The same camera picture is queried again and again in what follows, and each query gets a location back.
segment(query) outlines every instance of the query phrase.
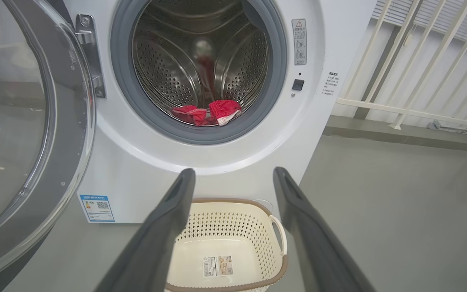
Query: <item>warning label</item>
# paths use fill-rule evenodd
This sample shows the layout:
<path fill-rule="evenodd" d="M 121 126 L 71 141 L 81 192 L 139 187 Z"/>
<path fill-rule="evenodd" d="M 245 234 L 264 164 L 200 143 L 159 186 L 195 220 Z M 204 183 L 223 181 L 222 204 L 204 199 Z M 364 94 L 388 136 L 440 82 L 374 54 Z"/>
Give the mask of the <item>warning label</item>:
<path fill-rule="evenodd" d="M 307 63 L 307 30 L 305 19 L 291 20 L 293 40 L 295 41 L 295 65 Z"/>
<path fill-rule="evenodd" d="M 324 83 L 324 88 L 322 89 L 322 94 L 333 95 L 339 81 L 340 78 L 338 77 L 338 73 L 329 72 L 328 79 L 326 80 L 326 83 Z"/>

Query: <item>basket label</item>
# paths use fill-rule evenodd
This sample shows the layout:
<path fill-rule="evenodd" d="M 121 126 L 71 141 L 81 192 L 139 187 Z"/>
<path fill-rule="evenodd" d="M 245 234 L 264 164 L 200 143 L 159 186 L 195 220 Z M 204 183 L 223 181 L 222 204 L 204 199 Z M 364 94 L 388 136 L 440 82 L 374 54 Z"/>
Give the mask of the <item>basket label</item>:
<path fill-rule="evenodd" d="M 205 278 L 233 275 L 233 272 L 232 257 L 228 255 L 203 258 L 203 276 Z"/>

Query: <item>sticker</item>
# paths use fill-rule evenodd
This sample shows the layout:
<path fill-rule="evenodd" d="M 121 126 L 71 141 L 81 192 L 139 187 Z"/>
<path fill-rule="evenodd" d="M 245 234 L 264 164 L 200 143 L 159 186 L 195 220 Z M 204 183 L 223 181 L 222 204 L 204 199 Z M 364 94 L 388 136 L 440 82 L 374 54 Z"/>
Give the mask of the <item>sticker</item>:
<path fill-rule="evenodd" d="M 324 83 L 324 88 L 322 89 L 322 94 L 333 95 L 339 81 L 340 78 L 338 77 L 338 73 L 329 72 L 328 79 L 326 80 L 326 83 Z"/>
<path fill-rule="evenodd" d="M 68 51 L 70 53 L 70 60 L 72 61 L 72 65 L 75 65 L 77 63 L 77 57 L 75 56 L 75 53 L 72 50 Z"/>
<path fill-rule="evenodd" d="M 293 19 L 293 40 L 295 41 L 295 65 L 307 63 L 307 32 L 305 19 Z"/>
<path fill-rule="evenodd" d="M 203 276 L 205 278 L 233 275 L 233 272 L 232 257 L 228 255 L 203 258 Z"/>
<path fill-rule="evenodd" d="M 115 222 L 107 196 L 80 195 L 80 199 L 88 214 L 89 221 Z"/>

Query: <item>barcode label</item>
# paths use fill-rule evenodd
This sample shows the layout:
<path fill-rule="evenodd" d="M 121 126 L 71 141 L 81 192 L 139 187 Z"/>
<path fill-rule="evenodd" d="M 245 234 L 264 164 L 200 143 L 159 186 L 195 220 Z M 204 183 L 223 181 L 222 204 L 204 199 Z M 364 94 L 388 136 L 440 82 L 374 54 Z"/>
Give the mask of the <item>barcode label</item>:
<path fill-rule="evenodd" d="M 109 209 L 107 202 L 96 202 L 98 209 Z"/>
<path fill-rule="evenodd" d="M 232 257 L 228 255 L 203 258 L 203 276 L 205 278 L 233 275 L 233 272 Z"/>
<path fill-rule="evenodd" d="M 208 269 L 208 261 L 203 262 L 203 270 L 204 270 L 204 276 L 208 277 L 209 276 L 209 269 Z"/>

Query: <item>washing machine door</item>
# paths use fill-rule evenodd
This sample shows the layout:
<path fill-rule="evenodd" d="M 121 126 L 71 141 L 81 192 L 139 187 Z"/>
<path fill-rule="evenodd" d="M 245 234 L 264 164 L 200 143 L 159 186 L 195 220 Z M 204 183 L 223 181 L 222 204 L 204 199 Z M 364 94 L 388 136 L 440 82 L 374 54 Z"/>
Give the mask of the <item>washing machine door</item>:
<path fill-rule="evenodd" d="M 87 64 L 46 2 L 0 1 L 0 271 L 43 238 L 83 177 L 96 118 Z"/>

